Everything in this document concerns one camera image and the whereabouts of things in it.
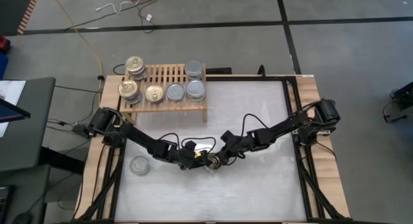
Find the wooden rack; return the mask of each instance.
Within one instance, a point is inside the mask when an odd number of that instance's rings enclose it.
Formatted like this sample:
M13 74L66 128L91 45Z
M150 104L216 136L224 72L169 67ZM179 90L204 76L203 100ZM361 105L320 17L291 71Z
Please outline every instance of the wooden rack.
M188 79L185 75L185 65L147 65L146 66L147 78L144 81L137 82L139 90L142 93L142 101L136 105L130 105L127 102L121 100L121 106L119 111L125 118L131 123L135 123L136 115L139 112L165 112L165 111L194 111L202 110L203 122L207 122L207 97L200 102L193 102L186 96L182 101L174 102L170 101L166 96L166 88L172 83L179 83L186 87ZM130 75L126 71L125 80L130 79ZM205 64L203 64L203 76L202 81L205 86L207 85ZM160 103L153 105L145 98L145 91L152 85L158 85L163 88L165 93L165 99Z

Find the tuna can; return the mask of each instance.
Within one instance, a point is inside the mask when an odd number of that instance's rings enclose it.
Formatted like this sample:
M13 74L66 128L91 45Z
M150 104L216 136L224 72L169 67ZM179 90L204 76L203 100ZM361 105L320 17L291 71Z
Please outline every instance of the tuna can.
M163 101L164 92L163 88L157 85L152 85L151 87L146 89L145 92L146 100L152 104L158 104Z
M131 105L137 104L142 100L142 94L137 83L131 79L122 81L117 90L122 99Z
M205 97L205 85L198 79L191 80L186 85L186 95L191 101L200 102Z
M203 67L202 63L196 60L191 60L185 64L186 77L191 79L202 79Z
M137 56L130 57L126 60L125 67L132 79L142 81L146 78L146 66L142 58Z
M166 96L170 101L181 101L185 97L185 89L178 83L173 83L166 89Z

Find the gray table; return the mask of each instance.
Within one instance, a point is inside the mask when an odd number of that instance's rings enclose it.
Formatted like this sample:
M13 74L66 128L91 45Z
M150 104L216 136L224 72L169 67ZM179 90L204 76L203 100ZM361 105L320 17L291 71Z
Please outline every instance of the gray table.
M26 82L17 106L31 117L10 122L0 138L0 172L49 164L83 173L84 162L42 147L55 82L52 77Z
M50 167L42 165L24 170L0 173L0 185L13 185L12 202L8 209L5 224L11 224L13 219L26 212L33 203L41 198L30 210L32 221L30 224L43 223L45 214L45 197Z

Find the concrete floor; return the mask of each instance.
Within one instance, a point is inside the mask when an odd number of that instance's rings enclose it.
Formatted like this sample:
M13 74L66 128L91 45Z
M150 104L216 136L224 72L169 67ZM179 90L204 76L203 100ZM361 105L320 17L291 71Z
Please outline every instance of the concrete floor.
M61 0L76 23L99 17L94 9L126 0ZM284 0L290 20L412 16L413 0ZM145 8L157 25L233 21L277 21L276 0L159 0ZM86 25L138 25L131 9ZM65 28L70 24L54 0L38 0L28 30ZM316 76L323 97L335 99L342 120L332 134L350 214L364 221L411 223L413 213L413 125L384 124L381 109L388 93L413 80L412 22L291 26L302 73ZM292 74L282 26L231 27L142 32L100 32L84 36L102 59L104 74L132 55L147 63L182 63L198 58L208 67L231 66L235 74ZM98 67L76 34L10 37L13 50L7 79L54 76L58 85L97 90ZM50 117L75 121L87 116L93 94L55 89ZM44 145L67 150L77 136L47 130ZM84 158L87 148L74 152ZM66 176L54 170L51 181ZM55 201L80 177L48 194ZM73 201L76 192L64 200ZM66 221L50 203L45 223Z

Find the wooden table frame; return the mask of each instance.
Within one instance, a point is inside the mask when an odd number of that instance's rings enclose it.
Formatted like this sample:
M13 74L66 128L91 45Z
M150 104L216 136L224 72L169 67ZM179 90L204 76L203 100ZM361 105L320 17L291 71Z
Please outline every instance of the wooden table frame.
M208 78L214 78L214 80L227 80L228 77L236 77L238 81L260 80L260 78L262 78L261 75L207 75L206 78L207 80ZM284 77L289 81L296 81L296 86L302 105L306 105L320 99L314 76L267 75L267 77ZM102 100L99 105L100 107L109 107L113 109L119 108L119 95L116 88L120 84L121 80L122 76L108 76L106 78ZM288 92L290 93L287 94L287 96L290 98L291 107L293 108L292 111L294 111L294 107L297 107L297 103L295 101L296 96L294 95L292 89L288 89ZM318 137L318 141L327 147L332 148L329 137L320 136ZM96 197L101 190L105 174L109 174L114 169L114 166L118 160L117 155L119 155L119 149L113 150L109 147L104 147L101 142L101 137L95 137L90 144L89 155L86 161L83 176L83 190L82 193L79 193L82 194L82 196L80 204L78 204L79 209L75 215L76 218L81 216L90 206L92 200L94 199L92 197L93 191L96 190ZM345 200L337 164L333 155L327 150L317 146L313 146L310 153L312 154L312 159L314 159L314 171L317 175L317 181L321 191L323 191L324 195L328 198L331 204L335 206L338 212L344 216L349 216L347 202ZM301 149L301 154L305 156L306 152ZM119 182L120 180L115 183L115 186L119 186ZM319 212L319 209L317 208L314 193L308 185L307 192L311 213L310 215L313 218L318 218L321 212ZM100 211L95 214L95 217L97 215L99 218L114 218L114 211L116 209L116 203L114 201L116 200L117 192L114 193L114 188L112 186L106 196L105 203L100 207Z

